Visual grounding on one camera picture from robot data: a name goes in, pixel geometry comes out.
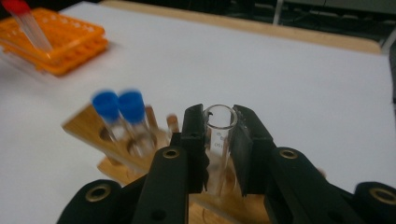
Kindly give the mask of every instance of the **wooden test tube rack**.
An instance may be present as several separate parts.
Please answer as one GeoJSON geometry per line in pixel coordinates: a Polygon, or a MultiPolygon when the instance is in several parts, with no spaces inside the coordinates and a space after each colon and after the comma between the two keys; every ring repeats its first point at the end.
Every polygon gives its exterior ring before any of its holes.
{"type": "MultiPolygon", "coordinates": [[[[63,128],[67,133],[105,153],[106,157],[98,164],[98,169],[122,185],[135,181],[149,171],[154,154],[145,159],[132,157],[126,150],[130,144],[128,140],[117,144],[111,142],[106,137],[104,123],[92,105],[87,105],[77,112],[63,125],[63,128]]],[[[150,130],[155,135],[157,149],[168,145],[166,131],[159,129],[156,125],[150,126],[150,130]]],[[[235,189],[221,197],[204,193],[190,195],[189,222],[204,223],[203,209],[205,208],[219,215],[219,217],[217,215],[205,216],[207,223],[270,223],[263,207],[263,196],[250,195],[242,198],[239,191],[235,189]]]]}

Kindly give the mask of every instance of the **blue-capped test tube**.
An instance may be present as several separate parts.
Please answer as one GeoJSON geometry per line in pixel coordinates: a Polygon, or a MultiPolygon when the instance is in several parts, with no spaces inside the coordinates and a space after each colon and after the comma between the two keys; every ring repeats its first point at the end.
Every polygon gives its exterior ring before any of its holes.
{"type": "Polygon", "coordinates": [[[118,107],[118,96],[114,91],[100,91],[92,97],[92,105],[102,118],[108,135],[113,142],[128,136],[118,107]]]}
{"type": "Polygon", "coordinates": [[[140,91],[125,91],[119,97],[119,110],[126,120],[126,129],[132,136],[133,144],[129,153],[136,157],[146,157],[155,151],[155,144],[145,119],[145,104],[140,91]]]}

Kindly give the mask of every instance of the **glass test tube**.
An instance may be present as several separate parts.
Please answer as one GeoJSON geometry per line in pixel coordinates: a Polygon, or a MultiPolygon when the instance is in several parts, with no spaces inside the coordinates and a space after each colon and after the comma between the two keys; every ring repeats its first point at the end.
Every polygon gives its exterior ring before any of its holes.
{"type": "Polygon", "coordinates": [[[230,170],[228,159],[230,157],[229,142],[236,125],[237,116],[235,111],[227,105],[212,105],[204,111],[206,120],[206,156],[209,165],[209,179],[206,192],[220,196],[230,192],[235,185],[235,174],[230,170]]]}
{"type": "Polygon", "coordinates": [[[126,91],[119,97],[119,109],[127,121],[126,129],[133,144],[129,153],[136,157],[146,157],[155,151],[154,141],[145,120],[145,104],[140,91],[126,91]]]}

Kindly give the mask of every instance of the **white tabletop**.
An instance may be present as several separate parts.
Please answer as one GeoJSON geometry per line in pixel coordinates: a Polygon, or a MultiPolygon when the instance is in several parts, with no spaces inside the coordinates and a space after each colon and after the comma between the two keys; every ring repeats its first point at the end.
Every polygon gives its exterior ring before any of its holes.
{"type": "Polygon", "coordinates": [[[191,105],[247,106],[332,184],[396,188],[386,56],[88,3],[64,14],[103,25],[109,49],[62,78],[0,54],[0,223],[54,223],[83,185],[106,178],[103,154],[61,127],[104,88],[141,90],[161,127],[191,105]]]}

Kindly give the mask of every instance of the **blue cap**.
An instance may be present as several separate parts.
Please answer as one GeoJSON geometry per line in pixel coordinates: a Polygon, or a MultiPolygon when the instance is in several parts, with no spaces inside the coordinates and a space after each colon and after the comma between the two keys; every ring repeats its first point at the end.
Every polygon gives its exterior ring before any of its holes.
{"type": "Polygon", "coordinates": [[[102,119],[113,122],[120,116],[117,99],[114,91],[100,91],[92,97],[92,105],[102,119]]]}
{"type": "Polygon", "coordinates": [[[140,91],[126,91],[119,97],[119,110],[123,117],[132,124],[145,118],[145,103],[140,91]]]}

